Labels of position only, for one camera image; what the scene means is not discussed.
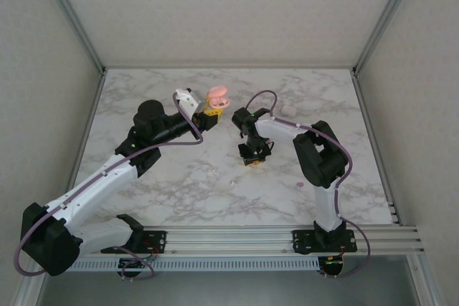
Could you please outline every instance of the pink toy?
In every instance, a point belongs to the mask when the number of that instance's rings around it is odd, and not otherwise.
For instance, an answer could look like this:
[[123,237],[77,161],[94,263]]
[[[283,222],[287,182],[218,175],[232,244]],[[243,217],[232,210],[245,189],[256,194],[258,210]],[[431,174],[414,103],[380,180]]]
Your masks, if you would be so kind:
[[226,86],[216,86],[209,90],[207,97],[209,97],[209,106],[211,109],[225,109],[230,106],[230,100],[223,97],[228,92]]

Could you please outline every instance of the purple cable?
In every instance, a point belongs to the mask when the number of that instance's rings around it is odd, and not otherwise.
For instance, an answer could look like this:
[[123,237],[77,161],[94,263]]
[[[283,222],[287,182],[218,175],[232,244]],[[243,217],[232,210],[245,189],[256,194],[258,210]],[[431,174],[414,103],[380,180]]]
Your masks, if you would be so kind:
[[[146,151],[148,150],[153,150],[155,148],[158,148],[158,147],[162,147],[162,146],[192,146],[192,145],[199,145],[200,143],[202,143],[204,141],[204,138],[202,137],[202,134],[201,132],[199,132],[199,129],[197,128],[197,126],[193,123],[192,120],[190,120],[188,118],[188,116],[186,115],[186,113],[180,108],[179,106],[179,101],[176,99],[176,92],[173,94],[172,96],[172,100],[174,101],[174,104],[177,108],[177,110],[179,111],[179,113],[181,113],[181,115],[184,117],[184,119],[188,122],[188,124],[191,126],[191,128],[193,129],[193,131],[196,133],[197,137],[199,138],[197,141],[191,141],[191,142],[181,142],[181,143],[159,143],[157,145],[152,145],[152,146],[149,146],[147,148],[144,148],[138,152],[135,152],[134,154],[131,154],[130,156],[124,158],[124,159],[121,159],[120,161],[114,163],[113,165],[109,166],[108,168],[105,169],[105,173],[109,173],[110,171],[112,171],[114,168],[117,168],[119,165],[125,163],[126,161],[129,161],[130,159],[132,158],[135,158],[136,156],[139,156],[140,154],[142,153],[145,153]],[[98,181],[100,178],[103,177],[103,174],[102,173],[99,173],[98,175],[94,176],[93,178],[91,178],[88,182],[86,182],[81,188],[79,188],[76,192],[74,192],[73,195],[71,195],[68,199],[66,199],[64,202],[62,202],[64,204],[64,206],[68,205],[70,202],[72,202],[73,199],[75,199],[78,195],[80,195],[84,190],[86,190],[89,186],[91,186],[93,183],[95,183],[96,181]],[[38,276],[38,275],[41,275],[43,273],[45,273],[46,271],[43,269],[43,270],[39,270],[38,272],[26,272],[25,270],[22,269],[20,263],[19,263],[19,255],[21,254],[21,250],[22,248],[24,247],[25,243],[27,242],[27,240],[29,240],[30,236],[33,235],[33,233],[37,230],[37,228],[43,224],[46,220],[48,220],[51,216],[53,216],[55,213],[57,213],[59,210],[61,209],[60,206],[54,208],[53,210],[51,211],[48,211],[48,213],[43,216],[42,218],[40,218],[30,229],[29,231],[27,231],[27,233],[22,237],[21,241],[19,242],[19,245],[17,246],[16,250],[14,251],[14,258],[13,258],[13,264],[14,264],[14,268],[16,269],[16,271],[18,273],[20,273],[21,275],[24,275],[24,276],[28,276],[28,277],[32,277],[32,276]],[[118,249],[122,249],[121,251],[124,251],[126,252],[127,254],[130,254],[132,257],[136,258],[135,261],[130,261],[126,266],[124,266],[123,270],[121,271],[121,277],[124,278],[124,269],[131,263],[134,263],[134,262],[137,262],[137,261],[140,261],[142,263],[144,263],[151,271],[151,276],[149,277],[139,277],[139,278],[133,278],[134,280],[140,280],[140,279],[146,279],[146,278],[151,278],[153,276],[153,267],[150,265],[150,264],[147,264],[146,261],[144,261],[143,259],[141,259],[139,256],[137,256],[136,254],[134,254],[133,252],[130,252],[129,250],[127,249],[124,249],[124,248],[119,248],[117,247]]]
[[[296,123],[293,123],[291,121],[287,121],[287,120],[283,120],[281,118],[276,118],[274,115],[273,115],[273,111],[274,111],[274,107],[278,101],[278,96],[276,95],[276,93],[272,90],[263,90],[263,91],[259,91],[258,93],[256,93],[250,100],[249,102],[247,103],[247,105],[245,106],[245,108],[247,109],[250,105],[250,103],[256,98],[258,97],[259,95],[263,94],[263,93],[270,93],[272,95],[274,95],[274,102],[273,102],[273,105],[271,106],[270,108],[270,116],[274,118],[274,121],[276,122],[279,122],[279,123],[283,123],[284,125],[289,125],[291,127],[297,127]],[[372,249],[370,247],[370,242],[368,240],[368,237],[366,236],[366,234],[364,233],[364,231],[357,225],[355,224],[354,222],[344,218],[341,216],[340,212],[339,212],[339,206],[338,206],[338,187],[341,185],[341,183],[344,182],[344,180],[351,174],[351,171],[352,171],[352,168],[354,166],[354,163],[352,161],[352,157],[351,157],[351,154],[347,151],[347,149],[345,149],[342,144],[340,144],[338,141],[336,141],[335,139],[331,138],[330,136],[328,136],[327,134],[325,133],[322,133],[321,131],[319,130],[316,130],[308,125],[300,125],[300,128],[301,129],[304,129],[304,130],[309,130],[313,133],[315,133],[316,135],[319,135],[321,136],[322,138],[325,138],[326,140],[330,141],[331,143],[333,143],[337,148],[339,148],[341,150],[341,152],[344,153],[344,155],[346,156],[346,158],[348,159],[349,161],[349,167],[348,169],[346,170],[346,172],[344,173],[344,175],[338,180],[338,182],[336,182],[336,185],[335,185],[335,194],[334,194],[334,201],[335,201],[335,212],[336,212],[336,215],[337,217],[339,217],[342,221],[352,225],[353,227],[355,227],[357,229],[357,231],[359,231],[361,233],[361,235],[363,236],[363,238],[365,239],[365,243],[366,243],[366,249],[367,249],[367,254],[366,254],[366,259],[365,261],[360,265],[358,266],[356,269],[353,269],[351,270],[350,272],[347,272],[345,274],[340,274],[340,275],[332,275],[335,279],[338,279],[338,278],[342,278],[342,277],[348,277],[350,275],[353,275],[355,274],[356,272],[358,272],[359,270],[361,270],[363,267],[365,267],[369,260],[370,260],[370,256],[372,254]]]

